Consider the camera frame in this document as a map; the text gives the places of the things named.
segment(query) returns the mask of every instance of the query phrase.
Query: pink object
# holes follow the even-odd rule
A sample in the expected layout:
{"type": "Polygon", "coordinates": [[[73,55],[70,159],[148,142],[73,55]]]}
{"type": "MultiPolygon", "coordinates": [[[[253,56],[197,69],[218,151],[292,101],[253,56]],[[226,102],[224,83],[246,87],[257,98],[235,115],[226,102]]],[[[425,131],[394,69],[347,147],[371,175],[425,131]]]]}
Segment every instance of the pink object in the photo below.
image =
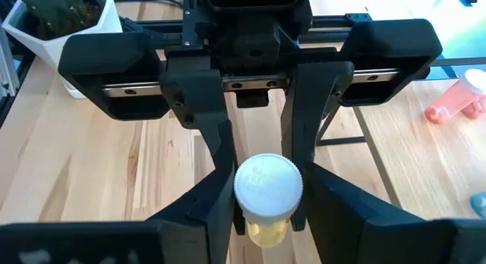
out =
{"type": "Polygon", "coordinates": [[[471,69],[425,110],[425,117],[434,124],[442,124],[462,111],[476,119],[484,113],[486,72],[471,69]]]}

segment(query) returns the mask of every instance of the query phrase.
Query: white planter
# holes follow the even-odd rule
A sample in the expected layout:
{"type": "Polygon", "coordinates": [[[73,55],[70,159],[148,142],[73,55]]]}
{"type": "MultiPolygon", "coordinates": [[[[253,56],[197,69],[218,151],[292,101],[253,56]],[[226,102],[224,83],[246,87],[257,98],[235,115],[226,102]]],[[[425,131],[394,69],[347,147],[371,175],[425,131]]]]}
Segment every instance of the white planter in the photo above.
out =
{"type": "MultiPolygon", "coordinates": [[[[53,40],[41,40],[34,36],[19,30],[19,26],[22,26],[24,17],[26,14],[26,5],[17,0],[14,7],[8,14],[7,18],[3,22],[2,26],[10,33],[15,39],[24,44],[29,50],[41,57],[47,64],[49,64],[55,71],[58,70],[59,60],[61,58],[62,48],[68,40],[69,36],[81,33],[120,33],[122,26],[116,11],[115,2],[113,0],[103,0],[105,6],[103,12],[99,18],[98,24],[89,29],[73,33],[71,35],[59,37],[53,40]]],[[[78,92],[70,83],[63,79],[63,84],[66,90],[74,98],[85,98],[80,92],[78,92]]]]}

